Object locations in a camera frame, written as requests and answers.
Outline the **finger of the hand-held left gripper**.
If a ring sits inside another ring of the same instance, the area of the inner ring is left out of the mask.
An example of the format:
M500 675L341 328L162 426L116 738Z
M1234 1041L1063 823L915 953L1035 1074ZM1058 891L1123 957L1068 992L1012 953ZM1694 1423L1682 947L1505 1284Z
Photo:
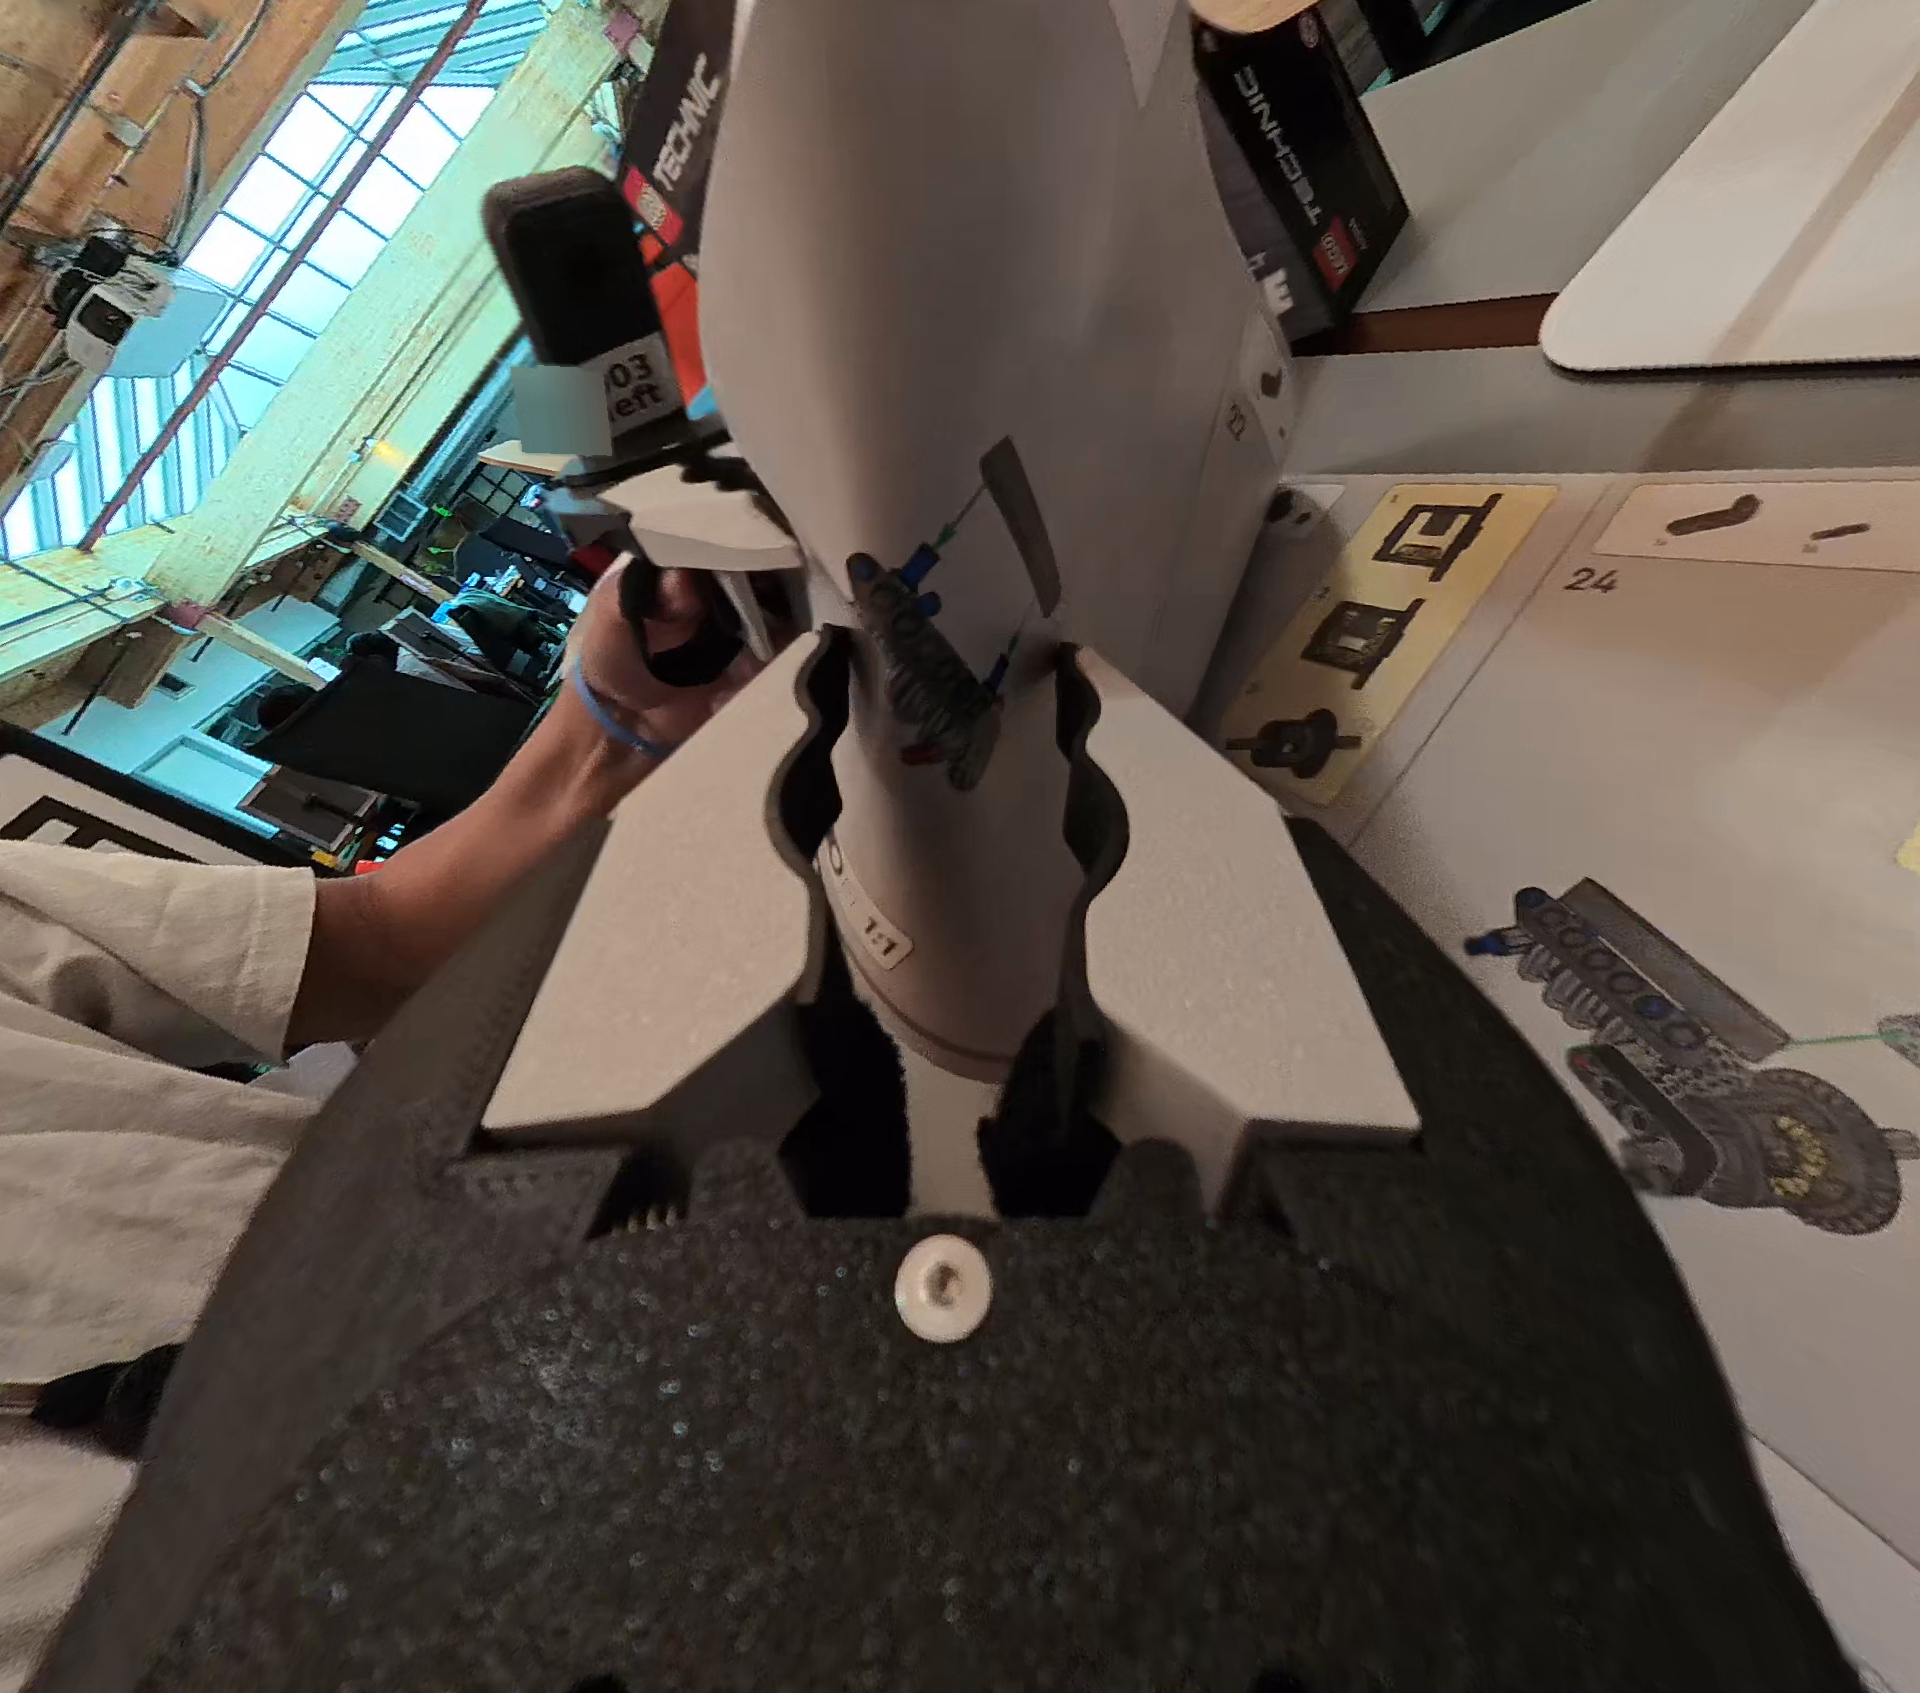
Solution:
M539 518L578 551L648 555L667 569L784 574L805 569L805 543L752 486L710 476L617 476L578 486L550 476Z

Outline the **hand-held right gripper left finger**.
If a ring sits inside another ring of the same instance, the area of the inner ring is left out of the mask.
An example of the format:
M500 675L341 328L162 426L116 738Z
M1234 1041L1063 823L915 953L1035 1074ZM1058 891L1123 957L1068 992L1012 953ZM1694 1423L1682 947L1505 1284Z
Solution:
M480 1133L505 1149L626 1144L695 1161L784 1144L816 1099L797 1003L828 912L784 823L839 625L792 637L617 813L529 999Z

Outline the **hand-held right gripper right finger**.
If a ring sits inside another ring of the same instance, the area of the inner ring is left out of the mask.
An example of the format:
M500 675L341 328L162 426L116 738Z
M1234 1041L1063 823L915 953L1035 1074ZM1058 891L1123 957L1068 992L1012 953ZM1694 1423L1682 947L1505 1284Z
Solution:
M1080 862L1058 1113L1180 1149L1206 1214L1261 1149L1405 1149L1419 1113L1277 796L1095 648L1058 648L1057 705Z

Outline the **lego instruction booklet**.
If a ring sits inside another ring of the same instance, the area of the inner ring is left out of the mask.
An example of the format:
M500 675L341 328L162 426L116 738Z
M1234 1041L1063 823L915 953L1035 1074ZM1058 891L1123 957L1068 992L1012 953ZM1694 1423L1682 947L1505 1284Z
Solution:
M1665 1214L1768 1253L1917 1220L1876 1125L1608 878L1428 936L1297 854L1408 1085L1405 1149L1261 1149L1226 1214L1063 1117L1080 862L1057 661L1171 721L1251 562L1282 339L1212 195L1186 0L745 0L702 238L745 464L855 625L839 829L915 936L883 1006L991 1061L991 1415L961 1687L1887 1687L1827 1626Z

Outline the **person's left forearm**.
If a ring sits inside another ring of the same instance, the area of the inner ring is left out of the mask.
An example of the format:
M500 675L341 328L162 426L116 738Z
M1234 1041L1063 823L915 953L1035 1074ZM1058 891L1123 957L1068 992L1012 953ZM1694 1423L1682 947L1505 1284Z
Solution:
M601 823L660 760L617 760L550 702L494 786L375 874L322 878L285 1050L364 1043L525 878Z

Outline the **yellow car lego box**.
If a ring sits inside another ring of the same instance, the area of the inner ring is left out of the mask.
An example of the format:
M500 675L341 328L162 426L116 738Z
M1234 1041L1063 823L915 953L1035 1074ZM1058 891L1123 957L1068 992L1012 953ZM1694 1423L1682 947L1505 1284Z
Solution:
M702 238L742 5L667 0L617 146L617 190L637 222L666 353L695 411L713 404L702 342ZM1268 313L1303 351L1352 313L1405 228L1405 190L1324 10L1308 5L1268 33L1196 16L1196 72L1234 246Z

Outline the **person's left hand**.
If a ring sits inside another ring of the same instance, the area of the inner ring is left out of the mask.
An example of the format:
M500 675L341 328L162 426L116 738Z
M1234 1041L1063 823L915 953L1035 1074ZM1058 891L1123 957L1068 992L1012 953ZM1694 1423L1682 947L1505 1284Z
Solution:
M637 574L637 555L622 555L586 599L586 613L564 644L564 661L578 656L601 702L617 705L622 721L643 723L652 742L684 748L721 705L733 705L756 678L756 653L737 648L721 675L707 686L667 686L666 671L684 653L713 618L713 585L702 569L660 569L652 599L626 618L626 585ZM578 731L611 748L559 678L555 705Z

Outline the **blue rubber wristband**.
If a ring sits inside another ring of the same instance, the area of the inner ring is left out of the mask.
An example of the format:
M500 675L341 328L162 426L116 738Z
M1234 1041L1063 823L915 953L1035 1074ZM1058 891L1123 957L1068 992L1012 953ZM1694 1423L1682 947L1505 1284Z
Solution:
M622 721L611 702L601 702L586 678L586 671L569 656L564 661L564 686L569 692L580 702L586 721L622 751L637 751L648 760L666 760L667 751L679 751L676 742L652 742L643 723Z

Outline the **white stand with flat base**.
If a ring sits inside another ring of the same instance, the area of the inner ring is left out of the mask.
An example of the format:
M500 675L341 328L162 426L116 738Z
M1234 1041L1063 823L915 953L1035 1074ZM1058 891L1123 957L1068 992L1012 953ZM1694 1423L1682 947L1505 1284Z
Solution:
M1541 339L1569 373L1917 364L1920 0L1811 0Z

